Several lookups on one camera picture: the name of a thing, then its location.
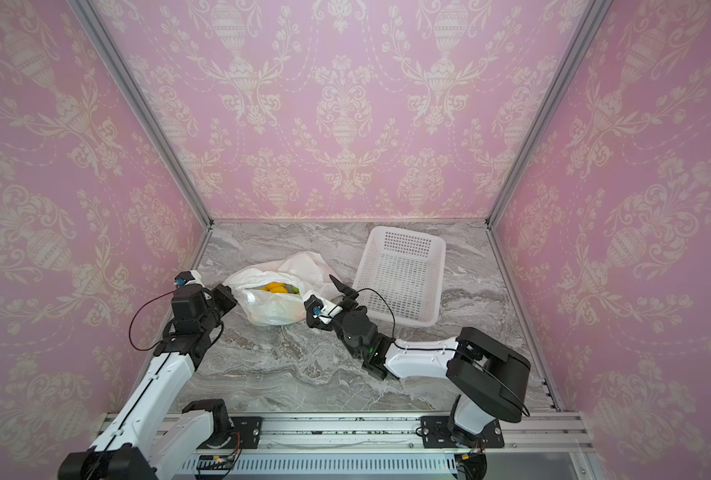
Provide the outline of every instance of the plastic bag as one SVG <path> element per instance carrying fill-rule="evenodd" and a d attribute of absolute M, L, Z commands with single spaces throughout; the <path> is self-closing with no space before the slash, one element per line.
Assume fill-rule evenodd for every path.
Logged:
<path fill-rule="evenodd" d="M 223 284 L 232 289 L 252 324 L 288 325 L 305 318 L 302 298 L 306 293 L 312 292 L 326 300 L 341 295 L 329 275 L 337 276 L 320 254 L 300 252 L 286 260 L 247 266 L 227 277 Z M 296 286 L 299 294 L 256 290 L 271 282 Z"/>

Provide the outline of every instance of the wall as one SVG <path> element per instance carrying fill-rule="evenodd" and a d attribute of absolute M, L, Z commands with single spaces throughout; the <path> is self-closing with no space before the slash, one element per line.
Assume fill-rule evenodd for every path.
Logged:
<path fill-rule="evenodd" d="M 216 218 L 485 217 L 587 0 L 95 0 Z"/>
<path fill-rule="evenodd" d="M 67 4 L 1 0 L 0 478 L 55 478 L 120 408 L 131 315 L 201 235 Z"/>
<path fill-rule="evenodd" d="M 711 478 L 711 2 L 614 2 L 499 235 L 607 477 Z"/>

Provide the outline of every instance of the black cable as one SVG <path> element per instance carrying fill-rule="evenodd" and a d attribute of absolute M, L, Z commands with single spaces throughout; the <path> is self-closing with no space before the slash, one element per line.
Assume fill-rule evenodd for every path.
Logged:
<path fill-rule="evenodd" d="M 416 350 L 418 352 L 456 352 L 456 350 L 454 350 L 454 349 L 416 349 L 416 348 L 410 349 L 405 346 L 400 346 L 394 340 L 393 340 L 393 345 L 397 346 L 401 350 L 409 350 L 409 351 Z"/>
<path fill-rule="evenodd" d="M 232 471 L 232 469 L 235 468 L 235 463 L 238 461 L 238 457 L 241 456 L 241 452 L 242 452 L 242 449 L 238 450 L 241 446 L 241 433 L 240 432 L 233 432 L 230 434 L 231 437 L 233 435 L 238 436 L 238 438 L 237 438 L 238 441 L 235 443 L 235 448 L 232 450 L 230 455 L 227 456 L 227 458 L 233 457 L 232 465 L 230 466 L 230 468 L 225 468 L 224 466 L 226 465 L 226 463 L 223 462 L 221 459 L 219 459 L 217 461 L 217 463 L 214 463 L 210 466 L 201 467 L 200 466 L 200 459 L 199 459 L 198 462 L 196 463 L 197 469 L 198 469 L 198 475 L 196 475 L 196 480 L 201 480 L 201 471 L 202 470 L 228 470 L 227 473 L 230 473 L 230 471 Z M 229 443 L 229 438 L 228 438 L 228 441 L 223 443 L 222 445 L 225 446 L 227 443 Z"/>
<path fill-rule="evenodd" d="M 137 350 L 140 352 L 147 352 L 148 350 L 152 350 L 152 349 L 156 348 L 158 346 L 158 344 L 160 342 L 162 342 L 162 340 L 158 340 L 157 342 L 153 343 L 151 347 L 149 347 L 147 349 L 140 349 L 138 346 L 134 345 L 134 341 L 131 340 L 131 327 L 134 325 L 134 320 L 136 320 L 136 316 L 139 315 L 139 312 L 141 312 L 143 308 L 148 306 L 150 303 L 155 302 L 159 298 L 163 298 L 164 296 L 168 295 L 169 293 L 174 293 L 174 290 L 172 290 L 170 292 L 166 292 L 163 295 L 159 295 L 159 296 L 155 297 L 154 299 L 150 300 L 149 302 L 145 303 L 144 305 L 140 306 L 139 310 L 137 310 L 136 313 L 134 313 L 134 316 L 131 317 L 131 323 L 129 323 L 129 343 L 131 343 L 131 346 L 134 347 L 134 350 Z"/>
<path fill-rule="evenodd" d="M 171 356 L 171 352 L 168 353 L 168 355 L 166 356 L 166 360 L 164 360 L 163 363 L 161 363 L 161 365 L 158 367 L 158 370 L 156 370 L 156 376 L 160 373 L 163 366 L 166 365 L 166 362 L 168 362 L 168 358 L 170 356 Z M 126 413 L 126 416 L 123 417 L 123 420 L 120 422 L 120 425 L 118 426 L 118 430 L 120 430 L 123 427 L 123 425 L 126 423 L 126 420 L 129 418 L 129 415 L 131 415 L 131 412 L 134 411 L 134 408 L 136 408 L 136 405 L 139 403 L 139 400 L 145 395 L 145 392 L 147 391 L 147 389 L 150 387 L 151 384 L 152 384 L 152 379 L 150 379 L 149 382 L 147 383 L 147 385 L 145 385 L 145 389 L 142 390 L 142 394 L 139 395 L 139 397 L 137 397 L 136 401 L 134 402 L 134 405 L 131 406 L 131 408 L 129 409 L 129 412 Z M 107 445 L 105 445 L 105 448 L 101 451 L 100 456 L 96 459 L 96 463 L 94 464 L 93 468 L 86 475 L 86 480 L 91 480 L 92 475 L 94 475 L 94 472 L 99 468 L 100 464 L 102 463 L 102 456 L 104 456 L 105 452 L 107 452 L 107 450 L 110 448 L 110 446 L 112 445 L 112 443 L 115 441 L 116 438 L 117 437 L 112 437 L 112 440 L 110 440 L 107 443 Z"/>
<path fill-rule="evenodd" d="M 216 339 L 212 342 L 211 345 L 208 346 L 208 348 L 211 348 L 216 345 L 216 342 L 219 341 L 219 337 L 222 336 L 222 334 L 225 332 L 225 322 L 219 321 L 219 334 L 216 336 Z"/>
<path fill-rule="evenodd" d="M 351 293 L 350 295 L 345 296 L 342 300 L 339 301 L 339 303 L 337 303 L 336 305 L 334 305 L 334 308 L 332 308 L 332 309 L 328 312 L 328 314 L 331 315 L 331 312 L 333 312 L 334 310 L 336 310 L 338 306 L 341 306 L 342 303 L 344 303 L 344 301 L 347 300 L 349 297 L 351 297 L 351 296 L 353 296 L 353 295 L 358 295 L 360 292 L 364 292 L 364 291 L 366 291 L 366 290 L 369 290 L 370 292 L 376 293 L 377 296 L 382 299 L 382 302 L 385 304 L 385 306 L 388 307 L 388 310 L 390 311 L 390 315 L 393 317 L 393 335 L 392 335 L 392 337 L 395 338 L 395 314 L 393 313 L 393 309 L 390 308 L 390 304 L 388 303 L 388 301 L 385 300 L 385 298 L 384 298 L 377 290 L 374 290 L 373 288 L 368 288 L 368 287 L 367 287 L 367 288 L 361 288 L 361 289 L 358 290 L 357 292 Z"/>
<path fill-rule="evenodd" d="M 466 460 L 459 461 L 459 466 L 465 472 L 465 477 L 470 480 L 483 480 L 488 470 L 486 454 L 476 453 Z"/>
<path fill-rule="evenodd" d="M 518 409 L 521 410 L 521 413 L 523 413 L 524 416 L 531 417 L 531 412 L 529 412 L 529 409 L 526 408 L 526 404 L 525 404 L 524 402 L 522 402 L 522 401 L 518 398 L 518 396 L 517 396 L 515 393 L 513 393 L 513 391 L 510 390 L 510 389 L 507 387 L 507 385 L 505 385 L 504 383 L 502 383 L 502 380 L 497 379 L 497 378 L 495 377 L 495 374 L 494 374 L 494 373 L 489 372 L 488 370 L 486 370 L 486 369 L 483 368 L 483 367 L 481 367 L 481 370 L 483 370 L 484 372 L 488 373 L 489 376 L 490 376 L 492 379 L 497 380 L 497 381 L 499 382 L 499 384 L 504 387 L 504 389 L 506 389 L 508 392 L 510 392 L 510 394 L 513 396 L 513 398 L 515 398 L 515 399 L 518 401 L 518 403 L 521 404 Z"/>
<path fill-rule="evenodd" d="M 238 465 L 238 459 L 241 458 L 241 454 L 242 454 L 242 453 L 243 453 L 243 448 L 241 448 L 240 450 L 238 450 L 238 456 L 235 457 L 235 460 L 232 461 L 232 466 L 230 467 L 230 469 L 228 470 L 228 472 L 225 474 L 225 477 L 226 477 L 227 475 L 229 475 L 230 472 L 232 472 L 232 471 L 235 469 L 235 467 Z"/>
<path fill-rule="evenodd" d="M 121 428 L 123 428 L 123 425 L 126 423 L 126 420 L 129 419 L 129 416 L 131 415 L 131 412 L 133 412 L 133 411 L 134 411 L 134 408 L 136 408 L 136 404 L 138 404 L 138 403 L 139 403 L 139 400 L 141 400 L 142 397 L 145 396 L 145 392 L 147 392 L 147 389 L 149 389 L 149 387 L 152 385 L 152 382 L 155 381 L 155 378 L 158 377 L 158 374 L 159 374 L 160 371 L 163 369 L 163 366 L 166 365 L 166 362 L 168 362 L 168 358 L 171 356 L 171 354 L 172 354 L 172 352 L 168 352 L 168 355 L 166 356 L 166 359 L 163 360 L 163 361 L 161 362 L 161 364 L 158 366 L 158 370 L 156 370 L 155 374 L 152 376 L 152 378 L 150 378 L 150 380 L 149 380 L 149 382 L 147 383 L 147 385 L 145 385 L 145 389 L 142 390 L 142 393 L 141 393 L 141 394 L 136 398 L 136 400 L 134 401 L 134 405 L 131 406 L 131 408 L 129 409 L 129 411 L 126 413 L 126 416 L 123 417 L 123 420 L 120 422 L 120 425 L 118 426 L 118 430 L 120 430 Z M 110 443 L 112 444 L 114 441 L 115 441 L 115 438 L 113 438 L 112 440 L 110 440 Z"/>

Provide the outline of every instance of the marble tabletop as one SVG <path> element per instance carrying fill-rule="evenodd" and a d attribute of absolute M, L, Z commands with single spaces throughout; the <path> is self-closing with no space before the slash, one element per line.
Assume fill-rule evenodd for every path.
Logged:
<path fill-rule="evenodd" d="M 398 338 L 439 340 L 474 326 L 520 352 L 531 352 L 515 316 L 481 222 L 387 224 L 446 241 L 441 314 L 428 328 L 398 325 Z M 370 223 L 216 224 L 198 272 L 207 286 L 241 268 L 303 250 L 319 252 L 351 284 L 369 238 Z M 172 408 L 199 398 L 224 398 L 231 412 L 448 410 L 459 390 L 447 379 L 380 382 L 352 360 L 333 332 L 307 327 L 257 327 L 240 307 L 223 318 L 225 332 L 182 388 Z M 388 333 L 391 324 L 377 321 Z M 532 369 L 526 405 L 549 408 Z"/>

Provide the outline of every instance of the white robotic arm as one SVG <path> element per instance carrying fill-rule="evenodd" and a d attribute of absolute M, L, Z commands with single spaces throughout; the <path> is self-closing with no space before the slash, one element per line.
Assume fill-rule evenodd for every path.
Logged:
<path fill-rule="evenodd" d="M 369 320 L 367 308 L 355 301 L 358 292 L 334 277 L 331 280 L 344 299 L 334 305 L 308 296 L 304 302 L 308 326 L 333 330 L 352 357 L 362 360 L 363 368 L 377 379 L 450 379 L 462 391 L 448 422 L 457 443 L 473 448 L 486 441 L 484 428 L 495 419 L 521 420 L 531 370 L 521 354 L 470 327 L 456 337 L 434 342 L 386 336 Z"/>
<path fill-rule="evenodd" d="M 232 440 L 234 425 L 225 402 L 208 399 L 191 402 L 177 424 L 153 442 L 179 390 L 212 345 L 209 334 L 223 327 L 222 317 L 237 304 L 229 287 L 208 290 L 195 270 L 178 274 L 175 283 L 174 318 L 144 379 L 91 447 L 67 456 L 59 480 L 169 480 L 204 442 L 216 447 Z"/>

